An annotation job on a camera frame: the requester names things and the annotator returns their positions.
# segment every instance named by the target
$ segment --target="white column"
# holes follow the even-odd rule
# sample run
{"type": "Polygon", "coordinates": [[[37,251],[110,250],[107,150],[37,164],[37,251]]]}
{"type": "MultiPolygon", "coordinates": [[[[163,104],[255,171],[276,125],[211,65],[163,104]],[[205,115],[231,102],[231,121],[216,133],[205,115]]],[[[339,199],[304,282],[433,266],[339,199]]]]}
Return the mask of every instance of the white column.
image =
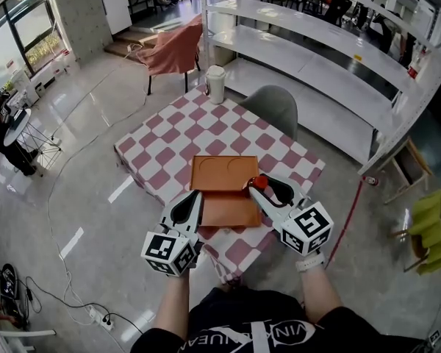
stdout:
{"type": "Polygon", "coordinates": [[[397,0],[387,0],[387,2],[385,3],[385,9],[394,12],[396,5],[397,5],[397,0]]]}

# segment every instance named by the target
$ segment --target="checkered tablecloth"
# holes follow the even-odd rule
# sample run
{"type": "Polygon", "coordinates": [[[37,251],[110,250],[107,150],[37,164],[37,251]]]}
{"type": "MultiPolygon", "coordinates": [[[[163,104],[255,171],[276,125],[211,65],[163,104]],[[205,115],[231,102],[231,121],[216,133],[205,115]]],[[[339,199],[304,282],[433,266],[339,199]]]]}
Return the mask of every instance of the checkered tablecloth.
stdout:
{"type": "MultiPolygon", "coordinates": [[[[135,182],[166,205],[189,190],[195,155],[257,156],[261,171],[289,177],[308,192],[325,163],[230,100],[214,105],[204,85],[151,116],[115,144],[135,182]]],[[[276,239],[271,223],[250,229],[200,228],[220,279],[241,275],[276,239]]]]}

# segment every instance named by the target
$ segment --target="wooden step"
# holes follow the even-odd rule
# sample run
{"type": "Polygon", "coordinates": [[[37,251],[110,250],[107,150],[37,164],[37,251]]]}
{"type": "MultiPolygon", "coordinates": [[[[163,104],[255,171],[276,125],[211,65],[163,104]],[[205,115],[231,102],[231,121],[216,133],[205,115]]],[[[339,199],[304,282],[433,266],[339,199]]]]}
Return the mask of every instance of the wooden step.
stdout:
{"type": "Polygon", "coordinates": [[[141,44],[146,49],[152,49],[157,44],[158,34],[145,32],[122,32],[115,35],[115,41],[124,43],[141,44]]]}
{"type": "MultiPolygon", "coordinates": [[[[126,57],[127,56],[127,42],[114,42],[109,44],[108,46],[106,46],[104,48],[104,51],[109,53],[109,54],[113,54],[113,55],[117,55],[120,57],[126,57]]],[[[127,59],[130,60],[134,60],[135,62],[139,62],[137,56],[136,56],[136,51],[133,51],[128,57],[127,59]]]]}

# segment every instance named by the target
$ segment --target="electrical outlet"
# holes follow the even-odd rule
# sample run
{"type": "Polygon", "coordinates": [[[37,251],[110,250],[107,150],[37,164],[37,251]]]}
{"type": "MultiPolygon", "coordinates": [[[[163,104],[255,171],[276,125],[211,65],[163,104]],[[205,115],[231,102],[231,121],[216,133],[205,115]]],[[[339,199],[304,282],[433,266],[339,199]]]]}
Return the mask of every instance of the electrical outlet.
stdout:
{"type": "Polygon", "coordinates": [[[90,315],[90,317],[95,321],[95,323],[97,323],[100,326],[102,326],[103,328],[105,328],[106,331],[111,331],[114,328],[114,326],[115,326],[114,321],[110,321],[109,324],[108,324],[108,321],[103,321],[104,315],[102,313],[100,313],[93,306],[88,306],[87,311],[88,311],[88,314],[90,315]]]}

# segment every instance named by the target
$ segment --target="orange tray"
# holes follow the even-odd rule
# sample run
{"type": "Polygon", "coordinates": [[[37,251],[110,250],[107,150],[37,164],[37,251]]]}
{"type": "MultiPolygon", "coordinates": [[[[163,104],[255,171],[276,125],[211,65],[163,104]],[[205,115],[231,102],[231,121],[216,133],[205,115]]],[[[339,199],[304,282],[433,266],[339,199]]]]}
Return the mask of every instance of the orange tray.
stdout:
{"type": "Polygon", "coordinates": [[[191,189],[200,191],[241,191],[259,175],[256,157],[194,156],[191,189]]]}
{"type": "Polygon", "coordinates": [[[204,196],[202,227],[258,227],[261,212],[243,185],[259,175],[256,157],[195,156],[190,189],[204,196]]]}

